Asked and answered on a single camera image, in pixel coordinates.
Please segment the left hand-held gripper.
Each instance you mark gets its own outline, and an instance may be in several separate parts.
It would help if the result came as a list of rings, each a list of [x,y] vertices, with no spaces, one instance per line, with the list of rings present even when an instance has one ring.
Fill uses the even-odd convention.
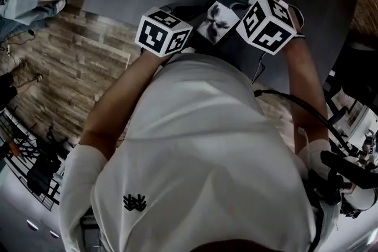
[[[153,7],[141,17],[135,44],[159,57],[192,53],[204,13],[203,5],[171,3]]]

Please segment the person's right hand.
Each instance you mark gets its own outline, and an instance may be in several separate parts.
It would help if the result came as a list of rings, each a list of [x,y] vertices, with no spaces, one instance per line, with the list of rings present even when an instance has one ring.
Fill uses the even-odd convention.
[[[304,16],[302,12],[294,5],[289,4],[289,13],[293,20],[294,28],[296,29],[295,37],[304,38],[305,35],[302,32],[302,27],[304,26]]]

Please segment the black office chair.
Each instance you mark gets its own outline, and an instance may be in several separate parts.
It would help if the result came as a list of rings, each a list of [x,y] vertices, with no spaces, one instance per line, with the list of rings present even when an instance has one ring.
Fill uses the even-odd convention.
[[[343,46],[324,84],[324,96],[336,124],[351,109],[343,106],[337,109],[332,98],[342,91],[378,115],[378,50],[358,49],[357,44]]]

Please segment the person's white shirt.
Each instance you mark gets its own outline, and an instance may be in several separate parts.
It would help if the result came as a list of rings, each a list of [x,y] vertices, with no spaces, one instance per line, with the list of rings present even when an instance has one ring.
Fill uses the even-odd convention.
[[[326,177],[316,140],[294,154],[230,64],[180,54],[154,77],[110,159],[77,145],[66,159],[60,233],[85,252],[92,210],[107,252],[190,252],[247,240],[280,252],[317,251],[340,209],[305,190]]]

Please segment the black bag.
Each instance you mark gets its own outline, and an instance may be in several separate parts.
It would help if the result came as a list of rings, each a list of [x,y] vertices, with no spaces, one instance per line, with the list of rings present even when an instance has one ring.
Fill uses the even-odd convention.
[[[48,194],[53,175],[60,165],[61,162],[56,156],[38,155],[27,172],[27,187],[37,196]]]

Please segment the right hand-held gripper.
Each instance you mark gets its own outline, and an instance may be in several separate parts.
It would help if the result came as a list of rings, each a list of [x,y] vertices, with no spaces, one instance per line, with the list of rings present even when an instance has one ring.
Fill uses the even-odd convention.
[[[236,28],[249,45],[276,55],[296,34],[289,5],[283,0],[249,0]]]

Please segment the black framed picture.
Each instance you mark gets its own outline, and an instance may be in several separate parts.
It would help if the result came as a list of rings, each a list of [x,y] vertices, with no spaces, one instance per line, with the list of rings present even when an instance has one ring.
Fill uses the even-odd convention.
[[[209,0],[204,7],[204,12],[199,17],[191,40],[193,44],[195,42],[210,46],[220,44],[220,41],[239,22],[240,18],[232,9],[218,1]]]

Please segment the person's left forearm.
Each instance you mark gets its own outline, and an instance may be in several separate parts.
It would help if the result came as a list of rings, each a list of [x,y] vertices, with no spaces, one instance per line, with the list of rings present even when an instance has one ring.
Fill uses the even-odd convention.
[[[97,149],[109,160],[142,93],[168,59],[145,51],[127,67],[92,108],[80,144]]]

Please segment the person's right forearm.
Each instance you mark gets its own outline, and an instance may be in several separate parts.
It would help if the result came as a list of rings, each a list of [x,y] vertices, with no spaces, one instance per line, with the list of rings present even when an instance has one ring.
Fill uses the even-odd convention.
[[[282,52],[288,64],[290,94],[307,102],[323,117],[327,117],[323,88],[305,40],[303,38],[290,40]],[[291,114],[296,154],[308,142],[318,139],[328,140],[328,129],[306,110],[292,103]]]

